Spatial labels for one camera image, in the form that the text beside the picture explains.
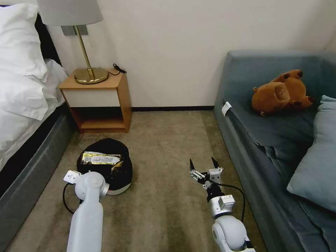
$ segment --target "lamp stand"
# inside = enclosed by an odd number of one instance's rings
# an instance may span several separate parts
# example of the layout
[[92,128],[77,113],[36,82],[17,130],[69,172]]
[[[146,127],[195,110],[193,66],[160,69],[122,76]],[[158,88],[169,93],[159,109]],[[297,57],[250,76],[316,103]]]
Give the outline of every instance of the lamp stand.
[[87,64],[87,69],[77,69],[75,72],[75,80],[81,84],[95,84],[98,82],[102,82],[109,77],[109,73],[107,70],[103,68],[92,68],[89,62],[88,55],[86,54],[86,50],[84,47],[84,43],[82,40],[82,36],[79,32],[78,26],[73,26],[75,29],[80,46],[82,47],[84,58]]

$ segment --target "black baseboard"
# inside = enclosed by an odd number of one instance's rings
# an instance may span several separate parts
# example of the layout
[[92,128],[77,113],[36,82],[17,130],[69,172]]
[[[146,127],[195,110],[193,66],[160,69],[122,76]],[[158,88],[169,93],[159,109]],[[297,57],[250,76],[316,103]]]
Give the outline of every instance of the black baseboard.
[[132,107],[132,111],[196,111],[213,110],[214,106],[185,106],[185,107]]

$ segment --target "brown stuffed animal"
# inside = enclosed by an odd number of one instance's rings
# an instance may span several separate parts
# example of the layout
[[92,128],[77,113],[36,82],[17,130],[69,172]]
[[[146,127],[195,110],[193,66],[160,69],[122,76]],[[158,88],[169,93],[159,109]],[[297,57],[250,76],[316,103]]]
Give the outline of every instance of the brown stuffed animal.
[[289,93],[283,82],[270,82],[253,88],[252,107],[261,116],[283,109],[290,101]]
[[306,87],[300,80],[303,73],[301,70],[292,70],[280,75],[272,82],[283,82],[289,93],[290,100],[287,104],[288,108],[305,109],[312,104],[312,97],[306,96]]

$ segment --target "power cord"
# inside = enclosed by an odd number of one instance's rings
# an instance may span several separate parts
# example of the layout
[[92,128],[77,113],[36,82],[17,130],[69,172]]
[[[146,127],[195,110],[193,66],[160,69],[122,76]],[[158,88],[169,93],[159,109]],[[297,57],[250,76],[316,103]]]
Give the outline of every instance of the power cord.
[[64,189],[63,189],[63,205],[65,206],[65,208],[68,210],[69,213],[74,214],[74,212],[71,211],[71,209],[68,207],[67,203],[65,202],[65,190],[67,189],[68,185],[71,185],[71,184],[70,184],[70,183],[67,183],[67,184],[64,186]]
[[114,74],[114,73],[111,73],[110,71],[108,71],[110,74],[112,74],[114,76],[116,76],[116,75],[118,75],[120,73],[127,74],[127,72],[125,70],[121,69],[117,64],[114,63],[113,67],[114,67],[114,69],[117,69],[119,71],[119,73]]
[[240,188],[238,188],[238,187],[236,187],[236,186],[233,186],[233,185],[220,184],[220,183],[216,183],[215,181],[212,181],[212,180],[210,180],[210,182],[211,182],[212,184],[217,185],[217,186],[230,187],[230,188],[234,188],[234,189],[236,189],[236,190],[238,190],[238,191],[241,192],[241,194],[242,194],[242,196],[243,196],[243,210],[242,210],[242,213],[241,213],[241,221],[244,222],[245,203],[246,203],[246,202],[245,202],[245,201],[246,201],[246,199],[245,199],[245,193],[244,193]]

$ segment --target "gray sofa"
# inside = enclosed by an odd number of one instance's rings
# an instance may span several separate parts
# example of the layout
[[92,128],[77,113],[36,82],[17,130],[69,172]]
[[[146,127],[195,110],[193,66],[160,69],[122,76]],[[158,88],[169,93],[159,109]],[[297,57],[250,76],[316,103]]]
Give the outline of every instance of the gray sofa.
[[[291,69],[303,71],[314,105],[257,115],[252,88]],[[226,57],[214,113],[270,252],[336,251],[336,214],[286,191],[313,142],[313,120],[324,94],[336,98],[336,56],[330,52],[239,50]],[[223,116],[226,101],[232,108]]]

